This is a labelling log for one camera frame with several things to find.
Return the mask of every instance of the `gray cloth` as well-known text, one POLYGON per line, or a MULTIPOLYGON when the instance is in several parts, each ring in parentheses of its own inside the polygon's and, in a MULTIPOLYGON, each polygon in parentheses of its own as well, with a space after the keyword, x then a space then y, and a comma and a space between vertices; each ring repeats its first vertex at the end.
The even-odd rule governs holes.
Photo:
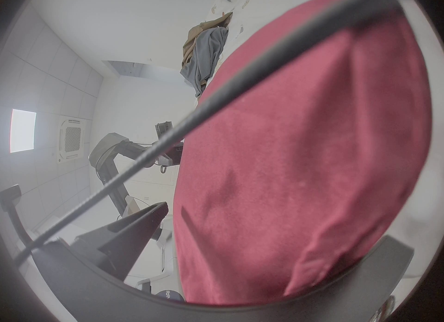
POLYGON ((202 31, 197 37, 193 57, 180 71, 196 89, 196 97, 202 94, 208 78, 213 75, 227 35, 225 27, 214 27, 202 31))

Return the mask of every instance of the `red cloth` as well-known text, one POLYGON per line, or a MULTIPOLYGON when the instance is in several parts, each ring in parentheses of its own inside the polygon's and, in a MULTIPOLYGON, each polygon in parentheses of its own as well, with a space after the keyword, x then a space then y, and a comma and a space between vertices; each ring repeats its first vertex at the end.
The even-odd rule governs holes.
MULTIPOLYGON (((256 32, 200 102, 332 1, 256 32)), ((186 137, 174 199, 186 300, 270 301, 356 262, 412 192, 430 133, 425 63, 401 12, 275 72, 186 137)))

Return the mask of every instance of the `pink garment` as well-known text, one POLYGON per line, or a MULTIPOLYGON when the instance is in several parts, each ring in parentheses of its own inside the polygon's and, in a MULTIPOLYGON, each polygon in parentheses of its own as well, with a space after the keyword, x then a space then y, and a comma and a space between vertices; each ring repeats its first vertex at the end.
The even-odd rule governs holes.
MULTIPOLYGON (((256 32, 200 102, 332 1, 256 32)), ((430 135, 425 63, 401 12, 275 72, 186 138, 174 199, 186 300, 270 301, 355 263, 412 192, 430 135)))

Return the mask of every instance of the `pile of clothes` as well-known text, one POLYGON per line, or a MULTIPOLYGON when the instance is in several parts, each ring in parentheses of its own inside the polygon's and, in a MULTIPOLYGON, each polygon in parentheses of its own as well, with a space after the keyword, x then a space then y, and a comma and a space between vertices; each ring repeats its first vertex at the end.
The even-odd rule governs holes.
POLYGON ((200 23, 188 32, 180 74, 192 84, 196 97, 202 95, 208 79, 214 73, 228 35, 231 15, 227 13, 216 20, 200 23))

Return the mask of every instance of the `air conditioner grille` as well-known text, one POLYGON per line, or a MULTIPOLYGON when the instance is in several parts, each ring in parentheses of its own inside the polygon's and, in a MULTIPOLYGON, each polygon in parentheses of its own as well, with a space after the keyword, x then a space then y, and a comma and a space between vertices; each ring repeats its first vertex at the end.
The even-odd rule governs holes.
POLYGON ((67 127, 65 135, 65 152, 78 151, 80 149, 80 127, 67 127))

